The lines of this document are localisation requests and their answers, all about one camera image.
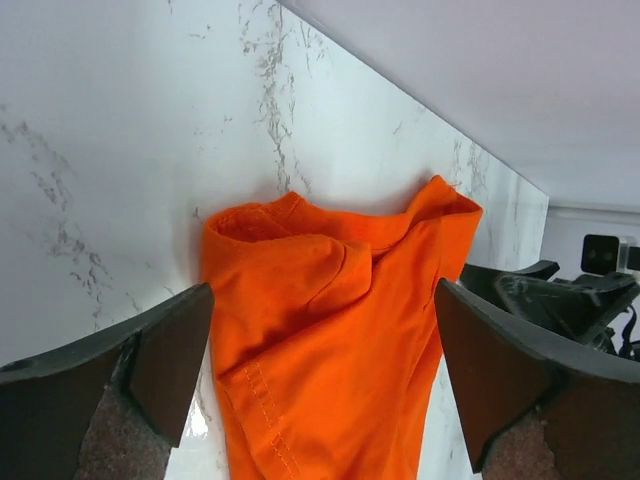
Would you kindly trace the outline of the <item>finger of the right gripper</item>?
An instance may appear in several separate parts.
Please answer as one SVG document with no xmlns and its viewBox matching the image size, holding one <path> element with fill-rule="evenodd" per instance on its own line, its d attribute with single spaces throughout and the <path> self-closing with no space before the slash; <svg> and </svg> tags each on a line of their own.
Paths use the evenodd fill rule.
<svg viewBox="0 0 640 480">
<path fill-rule="evenodd" d="M 460 275 L 459 282 L 476 295 L 490 295 L 495 292 L 495 281 L 503 274 L 548 280 L 557 272 L 558 263 L 549 260 L 540 260 L 529 267 L 516 271 L 466 264 Z"/>
<path fill-rule="evenodd" d="M 552 281 L 503 274 L 495 289 L 513 315 L 558 335 L 598 335 L 636 298 L 629 274 Z"/>
</svg>

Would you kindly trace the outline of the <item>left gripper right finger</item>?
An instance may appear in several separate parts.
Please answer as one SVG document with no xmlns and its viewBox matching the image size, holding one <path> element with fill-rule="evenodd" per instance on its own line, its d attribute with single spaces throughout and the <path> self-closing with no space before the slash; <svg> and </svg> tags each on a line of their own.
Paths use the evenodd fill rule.
<svg viewBox="0 0 640 480">
<path fill-rule="evenodd" d="M 471 469 L 500 479 L 636 479 L 639 365 L 442 279 L 435 306 Z"/>
</svg>

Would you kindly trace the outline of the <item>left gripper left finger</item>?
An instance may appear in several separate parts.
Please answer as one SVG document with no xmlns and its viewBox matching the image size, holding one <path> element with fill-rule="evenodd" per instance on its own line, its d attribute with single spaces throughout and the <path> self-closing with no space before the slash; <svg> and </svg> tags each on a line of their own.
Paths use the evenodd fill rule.
<svg viewBox="0 0 640 480">
<path fill-rule="evenodd" d="M 161 304 L 1 369 L 4 479 L 162 479 L 180 444 L 214 295 Z"/>
</svg>

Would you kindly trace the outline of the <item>orange t shirt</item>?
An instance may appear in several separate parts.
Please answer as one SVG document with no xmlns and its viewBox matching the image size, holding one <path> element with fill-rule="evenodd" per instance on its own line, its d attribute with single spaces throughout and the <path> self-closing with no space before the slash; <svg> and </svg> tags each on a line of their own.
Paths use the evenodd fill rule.
<svg viewBox="0 0 640 480">
<path fill-rule="evenodd" d="M 204 224 L 212 373 L 234 479 L 413 479 L 440 364 L 434 292 L 482 208 L 432 178 L 396 215 L 290 192 Z"/>
</svg>

